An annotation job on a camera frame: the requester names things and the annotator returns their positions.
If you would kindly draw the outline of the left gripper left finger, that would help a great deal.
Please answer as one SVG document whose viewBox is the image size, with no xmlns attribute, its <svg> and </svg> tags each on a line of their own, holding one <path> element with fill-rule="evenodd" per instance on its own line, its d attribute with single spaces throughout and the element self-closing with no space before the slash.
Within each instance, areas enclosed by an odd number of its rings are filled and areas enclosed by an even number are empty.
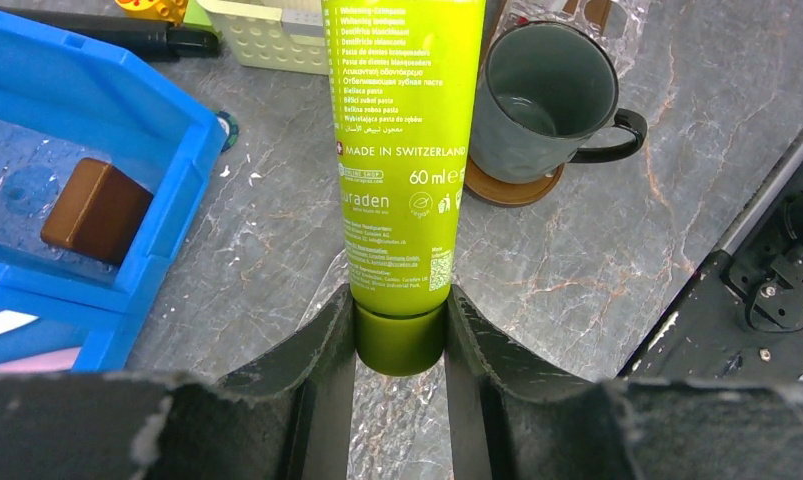
<svg viewBox="0 0 803 480">
<path fill-rule="evenodd" d="M 184 372 L 0 375 L 0 479 L 342 479 L 354 304 L 210 383 Z"/>
</svg>

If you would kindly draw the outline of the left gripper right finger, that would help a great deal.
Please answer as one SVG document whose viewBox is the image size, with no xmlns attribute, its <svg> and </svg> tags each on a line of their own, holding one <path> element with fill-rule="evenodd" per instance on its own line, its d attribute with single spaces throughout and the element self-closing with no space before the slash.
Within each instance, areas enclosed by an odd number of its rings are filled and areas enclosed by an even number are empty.
<svg viewBox="0 0 803 480">
<path fill-rule="evenodd" d="M 584 380 L 445 304 L 458 479 L 803 479 L 803 383 Z"/>
</svg>

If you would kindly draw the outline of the brown oval wooden tray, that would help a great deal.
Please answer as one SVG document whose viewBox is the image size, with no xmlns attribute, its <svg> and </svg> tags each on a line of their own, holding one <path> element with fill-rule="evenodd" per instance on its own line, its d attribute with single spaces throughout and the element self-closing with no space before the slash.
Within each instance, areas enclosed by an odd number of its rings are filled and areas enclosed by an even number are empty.
<svg viewBox="0 0 803 480">
<path fill-rule="evenodd" d="M 617 101 L 615 69 L 591 37 L 556 21 L 510 28 L 480 65 L 467 187 L 496 204 L 539 200 Z"/>
</svg>

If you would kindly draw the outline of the dark grey mug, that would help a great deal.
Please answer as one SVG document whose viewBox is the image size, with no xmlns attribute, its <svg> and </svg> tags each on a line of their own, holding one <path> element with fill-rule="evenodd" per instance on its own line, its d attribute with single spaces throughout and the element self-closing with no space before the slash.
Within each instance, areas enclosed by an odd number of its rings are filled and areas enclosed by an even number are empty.
<svg viewBox="0 0 803 480">
<path fill-rule="evenodd" d="M 637 153 L 645 118 L 621 108 L 614 64 L 590 36 L 532 21 L 491 45 L 474 100 L 470 157 L 491 178 L 527 184 L 566 163 Z"/>
</svg>

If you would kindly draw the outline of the green toothpaste tube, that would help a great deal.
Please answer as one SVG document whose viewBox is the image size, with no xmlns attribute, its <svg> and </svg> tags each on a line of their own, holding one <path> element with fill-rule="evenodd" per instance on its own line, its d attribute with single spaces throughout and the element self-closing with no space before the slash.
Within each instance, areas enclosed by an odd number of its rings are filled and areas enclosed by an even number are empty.
<svg viewBox="0 0 803 480">
<path fill-rule="evenodd" d="M 325 1 L 357 354 L 384 375 L 444 349 L 481 1 Z"/>
</svg>

